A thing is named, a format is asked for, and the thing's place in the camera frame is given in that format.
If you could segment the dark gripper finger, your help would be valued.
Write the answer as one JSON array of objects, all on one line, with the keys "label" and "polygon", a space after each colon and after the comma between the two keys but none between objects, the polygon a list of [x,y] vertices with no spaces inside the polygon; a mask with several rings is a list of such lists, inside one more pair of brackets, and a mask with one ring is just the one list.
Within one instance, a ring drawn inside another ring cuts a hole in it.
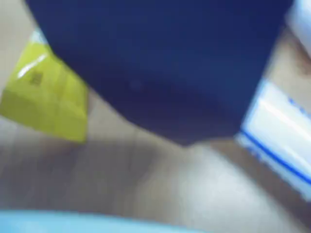
[{"label": "dark gripper finger", "polygon": [[130,49],[118,35],[115,0],[28,0],[52,51],[129,122],[175,143],[187,144],[179,79],[156,60]]},{"label": "dark gripper finger", "polygon": [[178,0],[165,106],[150,130],[181,145],[234,136],[268,63],[290,0]]}]

